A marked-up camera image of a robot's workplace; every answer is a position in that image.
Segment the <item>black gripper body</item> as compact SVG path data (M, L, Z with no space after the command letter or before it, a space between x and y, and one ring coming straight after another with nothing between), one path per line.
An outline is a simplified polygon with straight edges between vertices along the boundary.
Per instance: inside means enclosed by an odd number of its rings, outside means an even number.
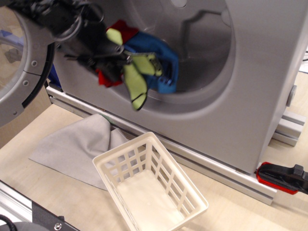
M56 17L55 41L64 57L92 66L107 59L106 26L103 18L94 14L67 14Z

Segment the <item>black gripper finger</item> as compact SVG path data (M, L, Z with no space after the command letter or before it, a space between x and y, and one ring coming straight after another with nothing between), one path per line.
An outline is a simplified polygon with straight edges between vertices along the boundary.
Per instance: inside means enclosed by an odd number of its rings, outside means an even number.
M115 62L99 60L96 62L95 67L101 70L104 76L111 82L122 81L122 67L118 66Z
M107 45L107 59L116 64L131 64L132 58L125 53L123 45L118 45L114 42L109 42Z

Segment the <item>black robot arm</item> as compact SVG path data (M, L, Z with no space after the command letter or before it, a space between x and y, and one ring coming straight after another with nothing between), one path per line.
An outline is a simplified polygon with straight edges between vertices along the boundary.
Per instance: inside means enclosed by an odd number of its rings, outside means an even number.
M60 52L88 70L99 70L112 83L131 62L124 46L107 36L102 7L87 0L8 0L1 3L46 28Z

